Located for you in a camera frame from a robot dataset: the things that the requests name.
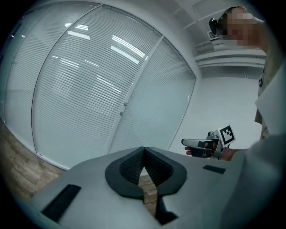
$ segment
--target white wall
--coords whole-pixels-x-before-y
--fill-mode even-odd
[[[254,122],[258,80],[238,77],[202,78],[196,82],[191,103],[169,151],[185,154],[181,139],[205,139],[209,131],[228,124],[236,136],[230,148],[248,148],[259,140],[261,125]]]
[[[38,0],[33,7],[70,0]],[[190,34],[181,29],[179,22],[163,7],[152,0],[79,0],[102,3],[131,13],[147,22],[162,33],[179,51],[197,78],[201,77],[200,70],[193,57],[194,41]]]

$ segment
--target clothing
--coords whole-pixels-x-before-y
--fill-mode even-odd
[[[270,40],[272,42],[269,42],[268,45],[263,73],[258,81],[258,96],[260,96],[260,94],[265,90],[267,85],[274,78],[284,58],[283,50],[278,44],[278,42],[274,38]],[[267,138],[269,136],[269,133],[266,124],[258,110],[256,111],[256,116],[254,120],[255,122],[260,123],[262,125],[261,139]]]

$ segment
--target person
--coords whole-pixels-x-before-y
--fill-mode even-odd
[[[240,46],[259,48],[266,53],[265,66],[258,81],[258,96],[260,96],[275,76],[284,58],[282,48],[273,37],[266,22],[254,17],[242,6],[230,7],[218,20],[218,32],[223,39],[235,40]],[[267,126],[258,110],[255,122],[262,125],[261,140],[268,137]],[[191,155],[189,147],[185,147],[185,150],[187,155]],[[230,161],[237,151],[239,149],[225,148],[220,159]]]

